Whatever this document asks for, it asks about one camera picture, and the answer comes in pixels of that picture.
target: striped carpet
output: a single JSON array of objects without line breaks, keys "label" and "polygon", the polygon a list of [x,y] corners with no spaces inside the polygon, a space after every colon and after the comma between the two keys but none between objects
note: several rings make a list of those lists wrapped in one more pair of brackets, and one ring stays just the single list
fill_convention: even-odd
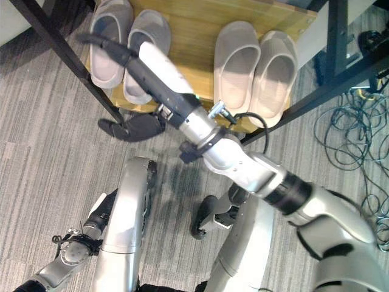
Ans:
[{"label": "striped carpet", "polygon": [[[91,12],[83,1],[63,1],[56,22],[76,53],[88,48],[75,40],[88,29]],[[351,26],[356,34],[382,30],[388,13],[370,8]],[[292,102],[315,88],[312,63],[300,72]],[[207,195],[220,196],[228,179],[210,173],[201,161],[184,165],[178,147],[184,138],[168,127],[139,143],[110,138],[97,121],[107,112],[55,53],[31,30],[0,48],[0,291],[12,291],[55,254],[51,238],[78,227],[102,192],[118,185],[126,159],[146,156],[158,163],[149,232],[140,267],[142,283],[193,291],[209,277],[227,231],[199,242],[189,233],[192,212]],[[312,125],[329,102],[271,134],[269,157],[307,181],[362,199],[362,175],[334,168],[312,134]],[[263,140],[248,148],[262,149]],[[386,189],[388,181],[382,181]],[[310,291],[315,260],[295,231],[277,214],[263,287],[276,292]],[[389,268],[389,254],[377,252]],[[95,259],[66,291],[89,291]]]}]

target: wooden board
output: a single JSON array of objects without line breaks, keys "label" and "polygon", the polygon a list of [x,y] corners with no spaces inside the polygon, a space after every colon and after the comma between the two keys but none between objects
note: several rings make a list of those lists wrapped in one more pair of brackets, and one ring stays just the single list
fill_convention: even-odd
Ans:
[{"label": "wooden board", "polygon": [[[166,17],[172,32],[169,58],[207,109],[213,105],[216,38],[226,24],[245,20],[254,26],[258,38],[270,30],[282,30],[297,40],[316,17],[316,12],[266,0],[130,0],[130,3],[135,16],[143,9],[154,9]],[[156,108],[154,102],[146,105],[129,103],[124,98],[123,85],[112,91],[111,100],[115,106],[130,111],[151,112]],[[216,120],[225,124],[222,117]],[[246,118],[235,127],[236,131],[244,132],[255,129]]]}]

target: black wheel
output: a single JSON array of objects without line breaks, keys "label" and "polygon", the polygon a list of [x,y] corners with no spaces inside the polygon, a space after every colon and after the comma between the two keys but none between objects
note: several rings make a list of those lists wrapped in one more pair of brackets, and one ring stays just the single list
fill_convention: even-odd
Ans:
[{"label": "black wheel", "polygon": [[201,202],[199,209],[196,214],[196,218],[193,220],[190,233],[195,239],[202,240],[206,232],[203,229],[200,229],[202,221],[207,218],[209,214],[214,210],[216,203],[218,202],[217,197],[215,196],[206,196]]},{"label": "black wheel", "polygon": [[147,191],[145,195],[145,210],[143,211],[142,235],[147,228],[148,217],[151,213],[151,203],[153,202],[153,191],[157,181],[157,163],[150,160],[147,168]]}]

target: table leg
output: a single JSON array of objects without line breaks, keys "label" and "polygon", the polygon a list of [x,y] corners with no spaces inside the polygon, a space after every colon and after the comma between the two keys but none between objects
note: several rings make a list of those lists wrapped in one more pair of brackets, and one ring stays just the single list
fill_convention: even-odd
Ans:
[{"label": "table leg", "polygon": [[329,0],[325,82],[346,69],[347,0]]},{"label": "table leg", "polygon": [[54,50],[61,60],[77,76],[77,78],[88,88],[93,96],[104,106],[111,116],[118,122],[123,122],[123,116],[119,109],[113,105],[104,91],[95,86],[91,75],[83,63],[77,57],[60,32],[54,27],[43,9],[35,0],[10,0],[22,16],[31,24],[38,35]]}]

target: white slipper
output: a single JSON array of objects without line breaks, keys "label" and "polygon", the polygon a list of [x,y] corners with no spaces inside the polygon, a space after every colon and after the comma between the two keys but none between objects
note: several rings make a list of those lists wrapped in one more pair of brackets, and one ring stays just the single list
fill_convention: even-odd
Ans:
[{"label": "white slipper", "polygon": [[[297,56],[293,40],[284,32],[271,31],[261,40],[261,60],[255,69],[249,111],[259,114],[270,128],[281,119],[287,97],[297,75]],[[250,117],[250,121],[263,127]]]},{"label": "white slipper", "polygon": [[232,115],[249,109],[260,55],[256,32],[250,23],[235,21],[220,31],[215,47],[214,103],[222,100]]},{"label": "white slipper", "polygon": [[[93,16],[90,32],[125,45],[132,21],[133,8],[127,0],[103,1]],[[95,85],[113,88],[122,82],[124,68],[112,61],[105,51],[91,46],[90,58],[91,79]]]},{"label": "white slipper", "polygon": [[[165,55],[169,53],[171,43],[170,27],[166,19],[157,11],[146,9],[139,13],[134,20],[133,27],[128,37],[128,47],[131,47],[136,39],[145,40],[157,46]],[[124,73],[123,94],[131,103],[143,105],[151,100],[151,96],[143,91],[138,83],[128,74]]]}]

